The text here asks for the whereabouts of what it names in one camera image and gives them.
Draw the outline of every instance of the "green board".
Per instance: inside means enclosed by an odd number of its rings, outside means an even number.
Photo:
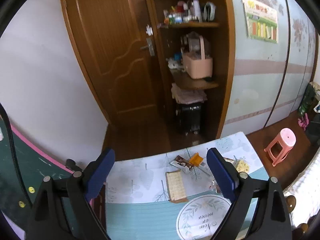
[[[4,135],[4,139],[0,141],[0,208],[2,212],[16,225],[26,231],[31,208],[28,205],[28,201],[23,196],[20,188],[12,161],[7,130],[4,125],[4,121],[1,118],[0,128]],[[36,198],[36,194],[44,176],[51,176],[53,179],[64,179],[71,175],[70,172],[60,168],[55,163],[47,160],[45,157],[41,156],[38,152],[32,149],[25,142],[26,139],[23,141],[20,137],[13,133],[13,140],[22,179],[32,203]],[[28,190],[29,187],[33,187],[35,192],[30,193]],[[20,201],[25,203],[25,207],[20,207]],[[68,199],[64,199],[63,203],[66,208],[66,213],[72,232],[75,236],[77,236],[78,229],[70,202]]]

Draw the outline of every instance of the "door lock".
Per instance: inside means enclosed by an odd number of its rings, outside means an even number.
[[[155,50],[153,49],[153,44],[151,38],[146,38],[147,44],[145,46],[140,47],[141,50],[149,48],[150,56],[153,57],[155,55]]]
[[[147,30],[146,30],[146,34],[148,34],[149,36],[153,35],[153,31],[152,31],[152,27],[150,27],[149,25],[147,25]]]

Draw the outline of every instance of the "sliding wardrobe door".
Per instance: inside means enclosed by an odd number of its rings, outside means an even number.
[[[263,128],[279,92],[288,52],[285,0],[257,0],[277,11],[278,43],[248,38],[242,0],[233,0],[236,59],[232,90],[221,137]]]
[[[308,60],[307,60],[307,67],[306,71],[303,76],[302,84],[298,93],[298,96],[296,98],[296,101],[291,109],[291,112],[298,109],[300,106],[300,103],[303,98],[304,91],[306,90],[306,87],[308,83],[310,82],[313,64],[315,61],[315,54],[316,54],[316,29],[313,26],[312,22],[308,18],[308,28],[309,28],[309,45],[308,45]]]
[[[267,126],[287,117],[298,96],[308,59],[308,17],[295,0],[287,0],[290,16],[290,51],[284,82]]]

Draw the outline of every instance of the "plastic container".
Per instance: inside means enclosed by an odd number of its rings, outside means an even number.
[[[212,58],[205,57],[203,37],[199,36],[201,56],[194,51],[183,53],[183,67],[192,79],[212,77]]]

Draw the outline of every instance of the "wooden door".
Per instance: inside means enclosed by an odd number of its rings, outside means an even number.
[[[119,127],[158,119],[163,85],[158,59],[147,46],[146,38],[154,41],[146,33],[146,1],[61,3],[77,60],[108,122]]]

